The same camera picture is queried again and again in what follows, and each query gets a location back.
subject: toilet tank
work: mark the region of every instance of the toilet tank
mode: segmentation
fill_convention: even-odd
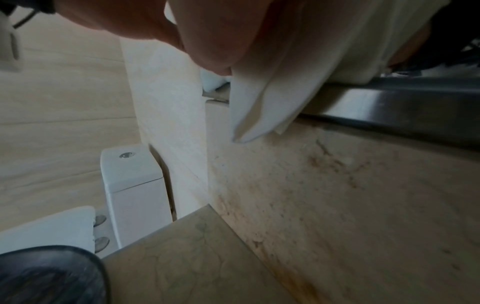
[[[100,167],[120,248],[172,223],[164,176],[147,146],[103,150]]]

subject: white towel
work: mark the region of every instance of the white towel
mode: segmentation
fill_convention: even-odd
[[[232,68],[232,139],[281,133],[329,82],[365,84],[449,0],[310,0]]]

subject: beige marble surface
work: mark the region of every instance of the beige marble surface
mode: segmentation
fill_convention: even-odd
[[[206,206],[104,260],[113,304],[294,304]]]
[[[0,230],[103,206],[102,149],[140,141],[117,37],[41,14],[19,34],[24,70],[0,72]]]
[[[238,145],[207,103],[214,209],[300,303],[478,303],[480,156],[295,121]]]
[[[209,203],[199,68],[156,41],[122,39],[141,139],[159,155],[178,218]]]

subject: marble countertop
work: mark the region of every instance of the marble countertop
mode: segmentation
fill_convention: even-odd
[[[295,303],[210,206],[104,263],[113,304]]]

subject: toilet flush button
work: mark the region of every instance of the toilet flush button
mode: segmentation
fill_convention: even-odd
[[[124,154],[120,155],[120,158],[130,158],[134,155],[135,155],[135,153],[133,153],[133,152],[127,152],[127,153],[124,153]]]

